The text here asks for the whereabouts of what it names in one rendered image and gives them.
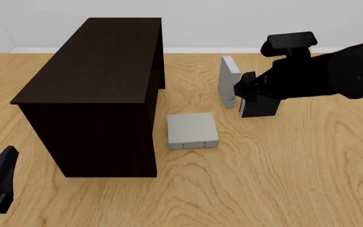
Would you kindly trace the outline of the flat grey book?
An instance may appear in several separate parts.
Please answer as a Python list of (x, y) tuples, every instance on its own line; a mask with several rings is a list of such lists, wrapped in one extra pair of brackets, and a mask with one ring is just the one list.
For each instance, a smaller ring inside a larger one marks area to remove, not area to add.
[(212, 113), (185, 113), (167, 116), (168, 148), (198, 149), (219, 145)]

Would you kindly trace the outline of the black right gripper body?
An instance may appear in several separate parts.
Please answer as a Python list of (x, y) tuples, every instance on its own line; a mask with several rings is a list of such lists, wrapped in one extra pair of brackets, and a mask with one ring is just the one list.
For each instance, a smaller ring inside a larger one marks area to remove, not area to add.
[(259, 77), (256, 77), (255, 94), (274, 100), (281, 100), (281, 82), (280, 65), (273, 63), (270, 69), (259, 75)]

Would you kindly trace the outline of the dark brown wooden cabinet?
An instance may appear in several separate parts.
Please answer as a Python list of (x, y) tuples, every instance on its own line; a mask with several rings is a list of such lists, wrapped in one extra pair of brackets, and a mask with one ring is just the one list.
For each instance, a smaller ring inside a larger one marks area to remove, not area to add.
[(88, 18), (12, 99), (65, 177), (156, 177), (161, 18)]

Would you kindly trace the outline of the black plate on stalk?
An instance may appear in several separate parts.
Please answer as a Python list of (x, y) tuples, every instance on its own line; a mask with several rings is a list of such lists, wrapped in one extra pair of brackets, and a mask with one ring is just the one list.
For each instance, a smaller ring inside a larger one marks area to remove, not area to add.
[(317, 44), (312, 32), (275, 34), (267, 37), (260, 52), (265, 57), (310, 58), (309, 48)]

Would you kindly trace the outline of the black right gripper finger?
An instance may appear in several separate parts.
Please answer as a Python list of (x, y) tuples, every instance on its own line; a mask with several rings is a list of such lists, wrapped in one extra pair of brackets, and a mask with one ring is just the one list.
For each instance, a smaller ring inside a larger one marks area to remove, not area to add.
[(241, 81), (243, 83), (251, 83), (252, 81), (256, 80), (256, 72), (250, 71), (247, 73), (244, 73), (241, 77)]
[(233, 86), (235, 96), (244, 99), (246, 102), (256, 102), (257, 92), (254, 89), (253, 83), (239, 81)]

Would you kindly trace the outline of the upright grey book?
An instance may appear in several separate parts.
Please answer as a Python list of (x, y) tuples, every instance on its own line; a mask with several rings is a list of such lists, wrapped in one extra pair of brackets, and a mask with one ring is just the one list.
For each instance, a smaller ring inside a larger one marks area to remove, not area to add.
[(241, 71), (231, 56), (222, 56), (219, 71), (218, 93), (226, 109), (233, 109), (236, 96), (234, 85), (239, 81)]

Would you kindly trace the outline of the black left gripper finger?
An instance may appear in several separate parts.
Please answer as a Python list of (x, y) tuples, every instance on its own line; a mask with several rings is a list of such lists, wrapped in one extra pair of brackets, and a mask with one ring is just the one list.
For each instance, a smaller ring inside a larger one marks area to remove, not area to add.
[(13, 146), (6, 147), (0, 154), (0, 189), (13, 188), (13, 175), (19, 152)]

